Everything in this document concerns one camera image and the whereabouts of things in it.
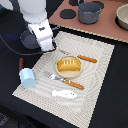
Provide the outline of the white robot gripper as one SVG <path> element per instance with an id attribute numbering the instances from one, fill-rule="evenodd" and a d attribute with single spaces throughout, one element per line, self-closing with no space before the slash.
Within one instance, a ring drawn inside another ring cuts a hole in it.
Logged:
<path id="1" fill-rule="evenodd" d="M 43 52 L 53 49 L 53 32 L 47 20 L 39 24 L 29 24 L 28 28 L 35 35 L 36 40 Z"/>

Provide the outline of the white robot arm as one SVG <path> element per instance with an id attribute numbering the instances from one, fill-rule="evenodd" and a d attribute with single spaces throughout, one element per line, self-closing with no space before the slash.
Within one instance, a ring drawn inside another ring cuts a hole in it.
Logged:
<path id="1" fill-rule="evenodd" d="M 41 48 L 43 52 L 55 49 L 53 32 L 46 12 L 46 0 L 18 0 L 20 11 L 27 23 L 21 34 L 22 44 L 28 49 Z"/>

